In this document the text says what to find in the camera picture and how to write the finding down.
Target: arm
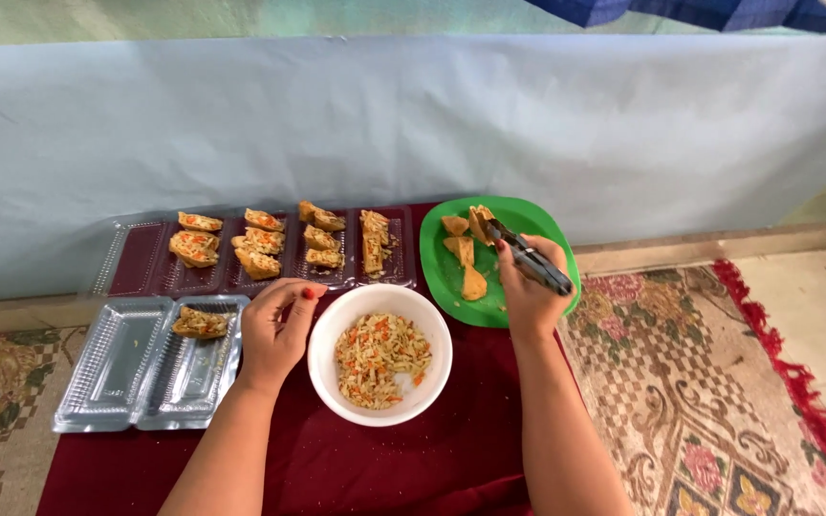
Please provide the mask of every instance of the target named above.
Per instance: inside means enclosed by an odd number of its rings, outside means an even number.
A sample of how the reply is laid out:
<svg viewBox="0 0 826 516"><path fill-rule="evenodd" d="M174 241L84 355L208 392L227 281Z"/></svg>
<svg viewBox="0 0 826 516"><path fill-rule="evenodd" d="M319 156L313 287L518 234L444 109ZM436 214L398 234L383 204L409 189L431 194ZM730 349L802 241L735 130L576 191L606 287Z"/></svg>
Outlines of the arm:
<svg viewBox="0 0 826 516"><path fill-rule="evenodd" d="M560 246L540 237L526 239L565 270ZM572 299L522 276L505 242L498 243L497 251L522 382L522 455L534 511L539 515L631 516L620 477L595 433L553 336L557 320Z"/></svg>
<svg viewBox="0 0 826 516"><path fill-rule="evenodd" d="M241 372L159 514L261 513L272 407L285 377L304 355L317 299L326 291L315 283L281 279L244 309ZM281 323L289 305L292 312Z"/></svg>

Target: tongs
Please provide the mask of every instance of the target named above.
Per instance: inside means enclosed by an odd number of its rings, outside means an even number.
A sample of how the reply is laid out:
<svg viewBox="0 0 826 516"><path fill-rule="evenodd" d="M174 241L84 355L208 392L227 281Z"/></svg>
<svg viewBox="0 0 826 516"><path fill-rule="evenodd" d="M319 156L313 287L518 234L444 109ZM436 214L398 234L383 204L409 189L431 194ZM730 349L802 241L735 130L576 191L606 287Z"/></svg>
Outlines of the tongs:
<svg viewBox="0 0 826 516"><path fill-rule="evenodd" d="M550 260L528 245L528 241L521 235L513 233L495 218L486 219L483 214L476 213L480 229L489 240L505 240L512 250L512 257L518 264L522 274L553 290L560 296L569 296L573 292L573 282Z"/></svg>

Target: woman's right hand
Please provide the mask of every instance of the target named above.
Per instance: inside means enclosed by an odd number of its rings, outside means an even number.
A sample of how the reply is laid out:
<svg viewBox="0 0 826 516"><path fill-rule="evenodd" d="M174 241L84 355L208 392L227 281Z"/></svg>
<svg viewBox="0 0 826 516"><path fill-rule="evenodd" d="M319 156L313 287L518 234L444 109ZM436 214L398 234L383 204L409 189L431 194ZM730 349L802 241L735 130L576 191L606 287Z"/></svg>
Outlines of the woman's right hand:
<svg viewBox="0 0 826 516"><path fill-rule="evenodd" d="M566 254L553 240L544 237L522 235L528 245L543 254L566 274ZM512 251L503 240L496 241L499 254L499 281L506 291L506 307L509 311L509 328L512 340L538 340L549 337L556 328L556 322L576 295L575 289L569 296L558 296L519 271Z"/></svg>

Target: red cloth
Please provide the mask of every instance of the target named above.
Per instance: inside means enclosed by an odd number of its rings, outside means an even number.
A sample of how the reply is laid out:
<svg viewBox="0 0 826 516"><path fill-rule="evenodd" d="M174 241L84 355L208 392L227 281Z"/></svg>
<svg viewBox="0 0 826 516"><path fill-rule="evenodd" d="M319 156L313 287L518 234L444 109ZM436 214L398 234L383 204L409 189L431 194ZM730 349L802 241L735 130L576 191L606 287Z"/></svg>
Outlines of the red cloth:
<svg viewBox="0 0 826 516"><path fill-rule="evenodd" d="M412 206L415 234L432 206ZM417 274L416 290L431 299L419 260ZM335 298L321 299L318 313ZM341 419L317 396L304 361L292 370L272 415L264 513L531 512L509 331L472 327L447 315L445 320L454 346L451 377L431 407L394 427L368 428ZM154 514L201 435L201 430L65 434L38 514Z"/></svg>

